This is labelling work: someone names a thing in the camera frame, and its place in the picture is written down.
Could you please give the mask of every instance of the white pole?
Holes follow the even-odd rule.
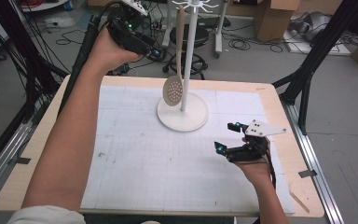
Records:
[[[188,27],[184,92],[182,98],[182,106],[180,108],[182,111],[186,111],[188,84],[190,82],[191,63],[193,62],[194,40],[196,38],[197,17],[199,16],[199,8],[193,7],[192,9],[194,10],[191,10],[190,24]]]

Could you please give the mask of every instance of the white utensil stand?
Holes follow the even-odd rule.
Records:
[[[179,132],[191,132],[202,127],[209,118],[209,109],[207,104],[196,94],[188,93],[199,8],[201,7],[205,12],[210,12],[204,7],[217,7],[217,5],[205,5],[204,3],[208,3],[209,0],[188,0],[183,3],[172,2],[176,5],[186,5],[184,8],[193,7],[193,10],[191,10],[190,24],[188,28],[184,91],[180,106],[169,106],[165,103],[164,99],[161,98],[158,103],[158,118],[163,124],[173,130]]]

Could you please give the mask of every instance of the human arm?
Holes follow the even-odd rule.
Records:
[[[260,223],[289,223],[275,188],[272,185],[269,167],[264,159],[249,163],[236,163],[246,178],[255,187],[257,194]]]
[[[89,177],[103,76],[139,56],[103,28],[58,116],[34,170],[22,208],[55,205],[78,211]]]

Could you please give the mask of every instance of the person's right arm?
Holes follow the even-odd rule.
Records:
[[[254,185],[260,210],[260,223],[289,223],[272,185],[266,163],[236,164]]]

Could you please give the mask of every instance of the chair base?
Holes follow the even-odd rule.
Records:
[[[181,58],[182,76],[185,74],[185,67],[186,67],[186,53],[182,52],[182,58]],[[171,68],[175,73],[177,72],[176,54],[174,54],[167,62],[167,64],[164,67],[162,67],[162,71],[164,73],[168,73],[169,68]],[[199,55],[193,54],[190,75],[192,76],[192,75],[200,74],[201,80],[205,80],[205,76],[202,74],[202,71],[206,70],[207,68],[208,68],[208,64],[205,62],[205,60],[203,60]]]

